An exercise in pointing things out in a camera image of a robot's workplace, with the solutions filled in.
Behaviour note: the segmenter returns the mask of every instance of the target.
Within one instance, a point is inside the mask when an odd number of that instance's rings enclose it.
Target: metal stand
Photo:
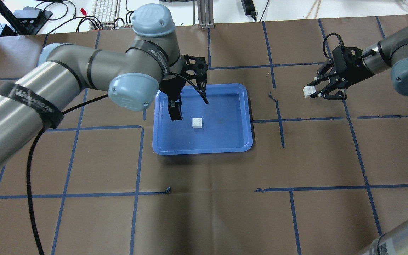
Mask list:
[[[213,0],[198,0],[198,27],[214,28],[214,1]]]

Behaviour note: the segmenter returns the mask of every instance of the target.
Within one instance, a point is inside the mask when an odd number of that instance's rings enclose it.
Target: wire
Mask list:
[[[128,16],[128,24],[131,24],[131,15],[134,13],[135,11],[132,11],[131,13],[130,13],[130,15]]]
[[[75,9],[75,11],[73,12],[72,18],[75,18],[77,16],[77,11],[76,11],[77,6],[72,1],[69,1],[69,0],[63,0],[63,1],[71,3],[71,5],[73,5],[73,8]]]
[[[101,23],[101,21],[100,21],[96,16],[86,15],[86,16],[84,16],[83,18],[89,18],[89,17],[94,18],[94,19],[96,20],[96,25],[97,25],[99,28],[103,29],[103,24]]]
[[[196,86],[196,84],[194,84],[192,81],[190,81],[189,79],[187,79],[187,78],[184,77],[184,76],[181,76],[180,74],[171,73],[171,72],[170,72],[169,74],[184,79],[186,82],[188,82],[188,83],[196,90],[196,92],[198,92],[198,94],[199,94],[199,95],[202,97],[202,99],[204,100],[204,103],[206,103],[206,104],[209,103],[209,101],[207,100],[207,97],[198,89],[198,86]]]
[[[125,0],[125,9],[126,9],[128,12],[134,12],[134,10],[129,10],[129,9],[128,9],[127,3],[128,3],[128,0]]]
[[[264,11],[262,12],[261,19],[259,19],[259,21],[262,21],[262,18],[264,17],[264,13],[265,13],[265,10],[267,10],[267,6],[268,6],[269,2],[270,2],[270,0],[267,0],[267,4],[265,5]]]
[[[36,5],[36,6],[34,7],[34,9],[37,10],[37,7],[38,7],[39,5],[45,4],[45,3],[47,3],[47,2],[42,2],[42,3],[38,4],[38,5]],[[61,17],[59,17],[59,18],[57,18],[57,19],[50,19],[50,18],[45,17],[45,11],[47,10],[47,8],[50,7],[51,5],[54,5],[54,4],[63,4],[63,5],[65,5],[65,13],[64,13],[64,15],[62,15]],[[67,6],[64,2],[49,3],[49,4],[42,10],[42,16],[44,17],[44,19],[46,19],[46,20],[48,20],[48,21],[58,21],[58,20],[62,19],[63,17],[65,17],[65,16],[67,15],[67,13],[68,13],[68,6]]]
[[[324,42],[322,43],[322,50],[324,51],[324,55],[325,55],[326,58],[330,58],[330,57],[327,55],[327,52],[325,50],[325,43],[327,42],[327,39],[332,35],[334,35],[334,36],[336,36],[338,38],[338,42],[340,43],[340,46],[344,46],[343,39],[341,38],[341,36],[339,34],[337,34],[337,33],[328,34],[327,36],[325,36]]]
[[[29,219],[31,220],[31,228],[33,230],[33,235],[34,235],[35,243],[37,245],[37,250],[39,251],[40,255],[44,255],[45,253],[44,253],[44,249],[42,248],[42,243],[40,242],[39,232],[37,231],[37,225],[35,223],[33,194],[31,190],[31,163],[33,160],[35,146],[37,145],[37,142],[39,141],[43,133],[44,133],[44,130],[42,129],[35,137],[34,142],[32,143],[31,148],[29,149],[28,162],[26,163],[26,192],[27,192],[27,197],[28,197]]]
[[[51,31],[48,32],[47,34],[51,34],[51,33],[54,32],[56,29],[62,27],[63,25],[65,25],[66,23],[68,23],[68,22],[70,22],[70,21],[73,21],[74,19],[84,19],[84,18],[86,18],[86,17],[89,17],[89,16],[85,16],[85,17],[75,17],[75,18],[69,19],[68,21],[64,21],[62,24],[60,24],[59,26],[57,26],[55,29],[51,30]]]
[[[84,103],[81,103],[79,105],[76,105],[72,108],[69,108],[65,111],[62,112],[62,114],[67,114],[73,110],[76,110],[78,108],[81,108],[85,105],[88,105],[90,103],[94,103],[98,100],[101,100],[103,98],[108,97],[108,94],[96,97],[92,100],[86,101]],[[32,165],[32,160],[33,160],[33,154],[34,154],[34,149],[37,145],[37,142],[39,141],[40,137],[45,133],[45,131],[42,129],[37,136],[35,137],[33,143],[31,144],[31,148],[29,149],[29,154],[28,154],[28,161],[26,163],[26,193],[27,193],[27,198],[28,198],[28,210],[29,210],[29,219],[31,220],[31,228],[33,230],[33,235],[34,239],[37,245],[37,250],[40,255],[44,255],[44,249],[42,248],[42,243],[40,242],[40,236],[39,232],[37,231],[37,225],[35,222],[35,216],[34,216],[34,206],[33,206],[33,196],[32,196],[32,189],[31,189],[31,165]]]
[[[103,95],[103,96],[100,96],[100,97],[96,97],[96,98],[94,98],[94,99],[92,99],[92,100],[86,101],[86,102],[81,103],[81,104],[79,104],[79,105],[75,105],[74,107],[71,107],[71,108],[69,108],[69,109],[63,111],[63,114],[70,113],[70,112],[73,111],[73,110],[76,110],[76,109],[78,109],[78,108],[81,108],[81,107],[83,107],[83,106],[85,106],[85,105],[88,105],[88,104],[90,104],[90,103],[94,103],[94,102],[96,102],[96,101],[98,101],[98,100],[102,100],[102,99],[104,99],[104,98],[106,98],[106,97],[108,97],[108,94]]]
[[[124,19],[119,17],[119,18],[117,18],[117,19],[114,20],[113,28],[116,27],[116,22],[117,22],[119,19],[122,21],[122,23],[123,23],[124,26],[125,26],[125,21],[124,21]]]
[[[77,26],[77,28],[76,28],[76,32],[79,32],[79,31],[80,31],[80,26],[81,26],[81,24],[82,24],[85,20],[90,21],[91,24],[92,24],[92,26],[94,27],[94,29],[95,29],[95,30],[98,30],[98,29],[97,29],[97,26],[98,26],[97,21],[95,21],[95,20],[93,20],[93,19],[89,19],[89,18],[83,17],[83,18],[81,18],[80,22],[78,23],[78,26]]]

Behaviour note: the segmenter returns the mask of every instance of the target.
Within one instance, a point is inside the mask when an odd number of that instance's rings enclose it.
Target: black velcro strap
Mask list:
[[[152,56],[152,58],[154,58],[160,65],[163,77],[167,76],[170,73],[168,57],[165,56],[164,50],[162,50],[157,45],[145,40],[135,40],[127,51],[129,51],[130,49],[142,50]]]
[[[33,108],[44,123],[44,130],[49,127],[57,128],[64,115],[50,101],[34,93],[27,87],[12,82],[5,82],[0,86],[0,95]]]

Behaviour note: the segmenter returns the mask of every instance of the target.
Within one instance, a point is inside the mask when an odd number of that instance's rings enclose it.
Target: robotic arm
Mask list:
[[[332,57],[328,57],[325,42],[332,35],[338,37],[339,45],[332,51]],[[344,100],[347,98],[347,88],[388,68],[392,68],[391,79],[395,90],[408,96],[408,27],[365,50],[346,47],[338,34],[326,36],[322,47],[327,60],[318,69],[314,81],[304,87],[305,97]],[[316,89],[316,85],[324,81],[328,81],[328,84]]]
[[[155,94],[168,95],[172,120],[182,119],[186,80],[203,97],[208,66],[203,57],[180,55],[175,24],[159,4],[139,8],[131,18],[137,34],[125,54],[72,44],[47,45],[39,66],[0,87],[0,167],[40,130],[56,128],[63,110],[83,89],[108,91],[117,105],[142,111]]]

